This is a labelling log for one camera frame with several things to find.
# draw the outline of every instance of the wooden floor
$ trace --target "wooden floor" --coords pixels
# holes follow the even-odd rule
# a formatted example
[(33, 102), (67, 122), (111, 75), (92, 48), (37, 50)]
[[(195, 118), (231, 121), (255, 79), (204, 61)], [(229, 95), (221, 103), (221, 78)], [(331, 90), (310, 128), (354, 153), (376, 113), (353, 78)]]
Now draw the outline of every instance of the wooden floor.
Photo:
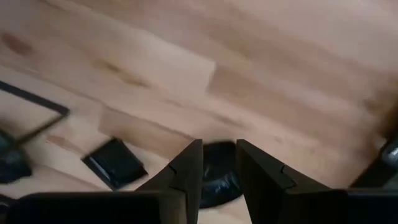
[[(0, 193), (109, 190), (80, 161), (109, 136), (149, 177), (192, 139), (244, 138), (346, 187), (393, 124), (397, 11), (392, 0), (0, 0), (0, 80), (73, 111), (26, 147), (33, 177)], [(1, 128), (16, 136), (53, 116), (0, 97)], [(200, 223), (249, 223), (244, 199)]]

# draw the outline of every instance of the wood grain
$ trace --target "wood grain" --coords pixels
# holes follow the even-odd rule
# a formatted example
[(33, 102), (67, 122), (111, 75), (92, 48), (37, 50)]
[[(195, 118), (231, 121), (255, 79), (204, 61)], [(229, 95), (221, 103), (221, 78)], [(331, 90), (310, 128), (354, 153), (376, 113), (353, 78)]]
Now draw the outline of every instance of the wood grain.
[[(397, 121), (397, 4), (315, 0), (0, 0), (0, 80), (72, 115), (0, 192), (109, 190), (80, 158), (111, 136), (156, 175), (192, 139), (244, 138), (347, 187)], [(0, 94), (0, 127), (51, 112)], [(244, 200), (199, 223), (249, 223)]]

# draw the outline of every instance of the light wood surface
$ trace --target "light wood surface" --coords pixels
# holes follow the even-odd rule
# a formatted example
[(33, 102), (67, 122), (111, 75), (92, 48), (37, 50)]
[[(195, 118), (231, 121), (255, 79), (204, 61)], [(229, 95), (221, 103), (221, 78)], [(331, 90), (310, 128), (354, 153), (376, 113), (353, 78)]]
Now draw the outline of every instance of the light wood surface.
[[(0, 80), (69, 107), (0, 186), (109, 190), (81, 161), (110, 136), (155, 175), (192, 139), (244, 138), (330, 186), (374, 159), (398, 102), (391, 0), (0, 0)], [(16, 136), (51, 112), (0, 93)], [(249, 223), (244, 199), (200, 223)]]

